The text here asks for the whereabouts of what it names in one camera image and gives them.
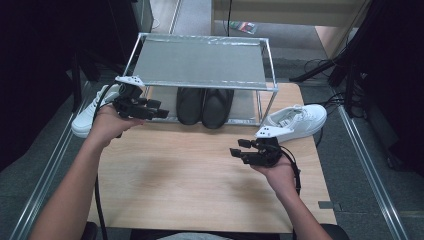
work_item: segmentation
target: black shoe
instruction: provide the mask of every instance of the black shoe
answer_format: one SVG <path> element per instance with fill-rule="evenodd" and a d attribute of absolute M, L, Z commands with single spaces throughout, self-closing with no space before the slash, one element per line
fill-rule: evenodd
<path fill-rule="evenodd" d="M 210 129 L 217 129 L 228 120 L 233 103 L 234 90 L 207 89 L 203 104 L 202 123 Z"/>
<path fill-rule="evenodd" d="M 177 91 L 177 118 L 184 125 L 193 125 L 200 121 L 202 116 L 203 98 L 205 89 L 178 88 Z"/>

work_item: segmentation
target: white sneaker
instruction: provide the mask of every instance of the white sneaker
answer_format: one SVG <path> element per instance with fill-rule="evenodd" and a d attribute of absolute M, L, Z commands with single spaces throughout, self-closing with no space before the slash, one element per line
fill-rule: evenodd
<path fill-rule="evenodd" d="M 97 107 L 97 102 L 103 94 L 103 91 L 107 88 L 107 85 L 103 86 L 100 91 L 97 92 L 96 98 L 93 100 L 90 105 L 84 111 L 82 111 L 72 122 L 72 132 L 80 138 L 87 138 L 88 133 L 91 130 L 91 124 L 93 122 L 94 111 Z M 114 84 L 109 91 L 106 93 L 105 97 L 102 100 L 100 106 L 105 103 L 113 101 L 116 97 L 119 96 L 120 85 Z"/>
<path fill-rule="evenodd" d="M 318 132 L 325 120 L 327 110 L 321 105 L 294 105 L 268 115 L 255 137 L 277 137 L 278 142 L 307 137 Z"/>

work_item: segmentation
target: black cable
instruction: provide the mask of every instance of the black cable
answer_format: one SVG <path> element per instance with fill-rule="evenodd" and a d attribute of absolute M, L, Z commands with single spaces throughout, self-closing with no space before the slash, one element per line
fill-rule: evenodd
<path fill-rule="evenodd" d="M 102 204 L 100 202 L 99 174 L 97 174 L 96 182 L 94 184 L 94 197 L 96 199 L 97 214 L 99 215 L 99 222 L 100 222 L 100 228 L 102 230 L 102 236 L 104 240 L 108 240 L 105 219 L 103 217 Z"/>

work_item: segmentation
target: shoe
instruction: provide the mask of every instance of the shoe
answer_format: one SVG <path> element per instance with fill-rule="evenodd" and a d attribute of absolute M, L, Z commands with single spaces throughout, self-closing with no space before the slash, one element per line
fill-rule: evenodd
<path fill-rule="evenodd" d="M 321 105 L 294 105 L 267 116 L 255 137 L 277 137 L 278 142 L 308 137 L 318 132 L 325 120 L 327 110 Z"/>
<path fill-rule="evenodd" d="M 87 138 L 88 133 L 91 130 L 91 124 L 93 122 L 94 111 L 97 107 L 97 102 L 103 94 L 103 91 L 107 88 L 107 85 L 103 86 L 100 91 L 97 92 L 96 98 L 93 100 L 90 105 L 84 111 L 82 111 L 72 122 L 72 132 L 80 138 Z M 113 101 L 116 97 L 119 96 L 120 85 L 114 84 L 109 91 L 106 93 L 105 97 L 102 100 L 100 106 L 105 103 Z"/>
<path fill-rule="evenodd" d="M 193 125 L 202 116 L 205 89 L 181 88 L 177 90 L 177 119 L 184 125 Z"/>
<path fill-rule="evenodd" d="M 208 89 L 203 104 L 202 124 L 217 129 L 228 120 L 233 103 L 234 90 Z"/>

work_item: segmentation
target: gray shelf panel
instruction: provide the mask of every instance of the gray shelf panel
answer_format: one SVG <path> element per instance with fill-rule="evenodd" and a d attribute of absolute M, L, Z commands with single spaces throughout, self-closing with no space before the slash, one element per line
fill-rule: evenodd
<path fill-rule="evenodd" d="M 147 86 L 269 91 L 266 39 L 146 34 L 133 75 Z"/>

